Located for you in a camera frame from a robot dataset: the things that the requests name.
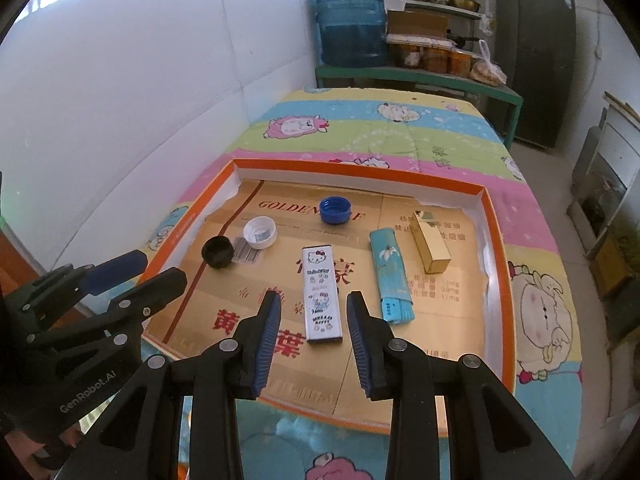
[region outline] gold box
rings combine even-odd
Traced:
[[[589,264],[601,298],[611,296],[626,285],[635,273],[626,264],[613,236],[607,235],[602,247]]]
[[[427,274],[441,274],[447,270],[451,254],[433,215],[428,211],[415,211],[410,225],[424,271]]]

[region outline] cartoon blanket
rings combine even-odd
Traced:
[[[275,105],[185,191],[144,247],[149,257],[230,158],[320,160],[417,171],[481,184],[496,208],[516,319],[515,396],[573,461],[580,425],[580,336],[556,243],[533,193],[469,103],[383,89],[297,91]],[[245,477],[383,479],[388,437],[241,403]],[[443,478],[448,448],[440,447]]]

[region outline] tiled floor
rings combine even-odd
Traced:
[[[571,202],[572,168],[559,155],[524,144],[511,148],[511,156],[532,189],[556,239],[571,286],[582,341],[582,421],[574,458],[574,473],[598,455],[598,439],[609,410],[609,358],[602,303],[584,257],[580,238],[565,213]]]

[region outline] cardboard box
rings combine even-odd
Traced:
[[[447,270],[451,254],[433,215],[428,211],[415,211],[410,225],[424,271],[427,274],[441,274]]]
[[[635,273],[626,264],[613,236],[607,235],[602,247],[589,264],[600,298],[620,290]]]
[[[421,9],[390,10],[387,15],[389,34],[446,38],[449,19]]]

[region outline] hello kitty box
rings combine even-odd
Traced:
[[[331,245],[302,249],[305,328],[309,343],[342,341],[340,304]]]

